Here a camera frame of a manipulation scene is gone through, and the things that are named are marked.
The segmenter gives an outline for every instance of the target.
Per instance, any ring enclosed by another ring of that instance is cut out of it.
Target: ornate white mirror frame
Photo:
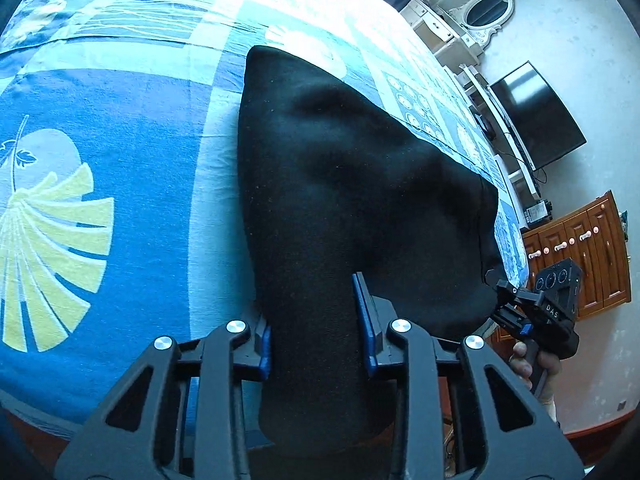
[[[474,38],[474,40],[476,40],[476,42],[482,48],[484,48],[489,43],[492,34],[495,34],[499,28],[502,28],[502,24],[511,17],[511,14],[513,13],[513,0],[502,0],[504,2],[507,2],[507,9],[494,22],[488,23],[487,25],[482,25],[481,27],[469,25],[469,23],[467,23],[466,21],[469,12],[476,6],[476,4],[481,1],[483,0],[469,0],[461,7],[451,9],[448,12],[448,15],[454,18],[462,27],[466,28],[466,30],[469,31],[469,34]]]

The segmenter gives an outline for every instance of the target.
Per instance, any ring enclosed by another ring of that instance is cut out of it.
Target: device handle
[[[538,354],[540,353],[540,345],[533,339],[524,339],[523,343],[527,345],[527,353],[524,359],[531,365],[533,370],[529,380],[531,381],[531,393],[534,397],[539,398],[545,387],[547,370],[538,363]]]

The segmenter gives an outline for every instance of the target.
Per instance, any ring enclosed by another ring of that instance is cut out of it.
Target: tv screen
[[[534,170],[587,142],[569,110],[531,63],[491,88],[529,152]]]

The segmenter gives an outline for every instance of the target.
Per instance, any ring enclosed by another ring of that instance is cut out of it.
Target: cabinet door
[[[540,245],[542,245],[542,259],[544,266],[556,264],[569,257],[569,242],[562,222],[540,231]]]
[[[569,255],[582,269],[577,316],[581,318],[603,308],[598,251],[586,212],[565,220],[564,230],[569,241]]]
[[[626,247],[618,210],[609,198],[587,211],[598,250],[604,308],[630,300]]]
[[[524,250],[529,260],[529,279],[527,280],[526,287],[529,290],[533,290],[536,285],[536,275],[540,270],[545,268],[544,258],[542,257],[542,245],[540,244],[540,237],[538,235],[525,236],[522,241],[524,242]]]

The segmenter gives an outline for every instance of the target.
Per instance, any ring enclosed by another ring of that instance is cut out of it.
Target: brown wooden dresser
[[[533,290],[537,273],[551,264],[571,258],[580,265],[578,320],[631,301],[625,237],[611,191],[522,238],[529,257],[527,288]],[[511,336],[500,329],[497,338]]]

